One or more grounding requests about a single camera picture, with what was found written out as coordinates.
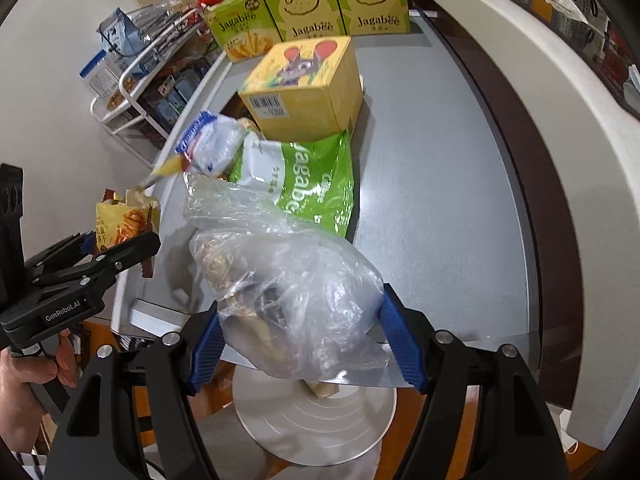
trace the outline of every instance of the blue gripper pad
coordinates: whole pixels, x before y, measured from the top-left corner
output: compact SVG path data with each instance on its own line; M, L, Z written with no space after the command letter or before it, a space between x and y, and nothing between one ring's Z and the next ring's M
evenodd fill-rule
M424 371L424 353L387 290L378 312L378 319L404 380L419 392L424 391L429 382Z
M194 392L199 392L201 387L211 382L224 348L225 337L222 334L218 313L215 313L193 351L189 386Z

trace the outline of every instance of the cartoon rabbit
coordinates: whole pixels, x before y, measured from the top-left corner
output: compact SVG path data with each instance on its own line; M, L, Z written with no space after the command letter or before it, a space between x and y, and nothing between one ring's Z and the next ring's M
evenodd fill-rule
M320 41L314 49L314 58L300 57L300 49L292 46L284 51L284 57L289 63L278 70L277 82L274 86L296 86L303 75L313 75L318 72L322 62L328 58L338 44L334 40Z

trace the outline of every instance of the gray countertop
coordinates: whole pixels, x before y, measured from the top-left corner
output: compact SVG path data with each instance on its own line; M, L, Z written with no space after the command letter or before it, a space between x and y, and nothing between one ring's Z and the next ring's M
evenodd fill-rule
M365 100L353 137L348 238L435 328L479 348L513 342L536 367L537 278L509 157L464 69L425 21L412 27L354 38ZM219 112L255 64L233 66L209 110ZM162 247L139 298L190 314L210 304L210 293L188 250L184 185L164 185L173 189ZM229 347L223 358L248 364ZM388 370L336 381L406 385L393 360Z

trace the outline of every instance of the curved white counter edge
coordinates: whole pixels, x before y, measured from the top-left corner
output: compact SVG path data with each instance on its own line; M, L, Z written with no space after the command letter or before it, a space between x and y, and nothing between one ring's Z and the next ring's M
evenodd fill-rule
M577 235L582 363L568 433L605 449L640 385L640 122L509 0L434 0L500 68L551 154Z

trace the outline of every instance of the barcode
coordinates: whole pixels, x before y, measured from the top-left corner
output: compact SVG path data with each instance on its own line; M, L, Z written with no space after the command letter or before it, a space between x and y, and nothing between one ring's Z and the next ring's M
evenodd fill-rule
M289 117L279 94L265 94L249 97L258 119Z

